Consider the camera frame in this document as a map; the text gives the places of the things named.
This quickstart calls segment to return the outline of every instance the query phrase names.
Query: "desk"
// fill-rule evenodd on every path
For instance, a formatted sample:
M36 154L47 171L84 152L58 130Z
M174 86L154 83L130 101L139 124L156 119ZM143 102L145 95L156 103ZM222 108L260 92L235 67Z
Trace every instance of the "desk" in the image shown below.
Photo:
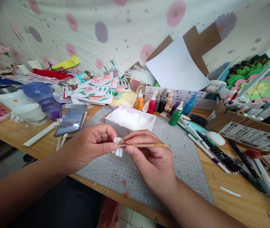
M85 121L88 121L100 108L100 105L94 105L93 108L88 109L88 114ZM196 113L206 118L211 111L193 109L192 113ZM56 150L57 138L53 137L55 130L47 134L31 147L25 147L23 146L23 143L35 136L48 125L50 125L50 123L45 123L41 126L30 126L24 128L21 127L20 123L15 123L8 120L0 124L0 139L37 159L41 159ZM220 148L228 155L236 157L236 154L228 142L224 146L220 146ZM233 216L235 219L242 222L247 227L270 228L270 198L259 193L242 175L224 173L198 147L197 152L203 165L207 181L211 188L215 205ZM107 197L110 197L113 200L130 207L140 214L153 219L165 227L177 227L171 215L155 210L143 203L125 197L124 195L105 188L99 184L94 185L94 182L76 174L71 175L71 177L102 193L103 195L106 195ZM220 186L240 194L241 198L223 191Z

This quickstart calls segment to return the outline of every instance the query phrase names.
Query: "gray cutting mat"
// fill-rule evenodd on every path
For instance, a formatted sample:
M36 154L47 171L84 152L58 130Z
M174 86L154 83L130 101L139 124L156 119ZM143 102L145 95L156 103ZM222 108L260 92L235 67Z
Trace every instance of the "gray cutting mat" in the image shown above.
M104 124L103 118L112 111L109 106L102 107L85 126ZM168 118L157 117L152 132L169 145L173 152L175 175L204 199L214 204L195 144L180 127L172 127L168 121ZM166 211L165 206L145 186L138 169L126 151L122 157L112 154L98 157L77 174L155 209Z

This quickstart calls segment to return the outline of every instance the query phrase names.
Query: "red paint bottle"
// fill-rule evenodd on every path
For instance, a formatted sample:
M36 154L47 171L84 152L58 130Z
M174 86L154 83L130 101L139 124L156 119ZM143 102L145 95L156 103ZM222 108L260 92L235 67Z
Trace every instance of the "red paint bottle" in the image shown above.
M154 114L155 106L156 106L156 98L155 98L155 92L154 92L154 94L150 100L150 103L148 105L148 113L149 114Z

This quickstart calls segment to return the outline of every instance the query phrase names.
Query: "bamboo skewer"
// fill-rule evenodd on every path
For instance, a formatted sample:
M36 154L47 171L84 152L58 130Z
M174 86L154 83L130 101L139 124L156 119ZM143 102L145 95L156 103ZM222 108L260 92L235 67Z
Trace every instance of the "bamboo skewer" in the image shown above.
M134 146L134 147L164 147L164 148L168 148L169 147L166 144L123 144L123 145L119 145L119 147L124 147L124 146Z

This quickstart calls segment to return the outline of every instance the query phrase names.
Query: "white bottle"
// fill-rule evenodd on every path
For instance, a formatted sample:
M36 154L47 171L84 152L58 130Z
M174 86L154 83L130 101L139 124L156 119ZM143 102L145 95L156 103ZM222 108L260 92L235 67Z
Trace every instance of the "white bottle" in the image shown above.
M11 110L35 103L21 89L17 89L13 85L0 85L0 101Z

